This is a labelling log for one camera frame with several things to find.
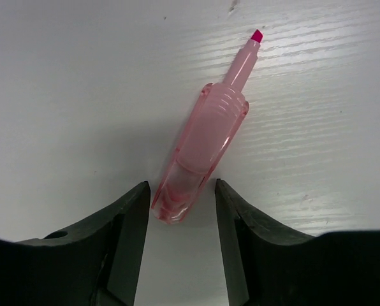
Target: highlighter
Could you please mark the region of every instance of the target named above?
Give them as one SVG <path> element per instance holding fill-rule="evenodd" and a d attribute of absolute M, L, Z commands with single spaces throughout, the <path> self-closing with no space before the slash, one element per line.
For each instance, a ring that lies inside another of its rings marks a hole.
<path fill-rule="evenodd" d="M 263 35 L 256 30 L 221 83 L 209 83 L 190 114 L 152 201 L 151 210 L 166 224 L 183 220 L 248 113 L 241 93 L 257 61 Z"/>

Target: highlighter neck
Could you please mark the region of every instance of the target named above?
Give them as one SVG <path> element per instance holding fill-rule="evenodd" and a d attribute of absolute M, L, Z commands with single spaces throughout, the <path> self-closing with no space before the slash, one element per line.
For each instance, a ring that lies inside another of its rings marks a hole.
<path fill-rule="evenodd" d="M 255 40 L 249 39 L 245 46 L 238 51 L 233 63 L 230 66 L 223 83 L 242 91 L 249 75 L 256 63 L 257 52 L 260 43 Z"/>

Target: white table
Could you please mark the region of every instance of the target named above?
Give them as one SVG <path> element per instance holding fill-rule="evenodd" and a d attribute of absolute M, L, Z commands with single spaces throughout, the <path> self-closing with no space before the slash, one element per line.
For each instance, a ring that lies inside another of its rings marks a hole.
<path fill-rule="evenodd" d="M 255 28 L 250 112 L 214 177 L 313 235 L 380 228 L 380 0 L 0 0 L 0 238 L 158 183 Z M 212 186 L 149 221 L 136 305 L 227 305 Z"/>

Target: black plastic part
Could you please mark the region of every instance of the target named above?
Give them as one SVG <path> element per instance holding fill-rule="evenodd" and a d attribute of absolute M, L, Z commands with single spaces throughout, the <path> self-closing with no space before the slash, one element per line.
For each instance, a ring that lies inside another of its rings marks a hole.
<path fill-rule="evenodd" d="M 0 305 L 132 306 L 149 203 L 149 185 L 142 182 L 44 239 L 0 240 Z"/>
<path fill-rule="evenodd" d="M 380 231 L 312 237 L 248 204 L 217 180 L 230 306 L 380 305 Z"/>

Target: highlighter end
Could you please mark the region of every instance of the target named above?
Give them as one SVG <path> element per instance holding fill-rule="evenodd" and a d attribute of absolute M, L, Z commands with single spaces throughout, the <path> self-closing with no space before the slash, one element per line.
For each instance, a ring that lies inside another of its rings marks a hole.
<path fill-rule="evenodd" d="M 264 35 L 259 30 L 256 30 L 251 36 L 251 39 L 257 41 L 258 43 L 261 43 L 263 37 Z"/>

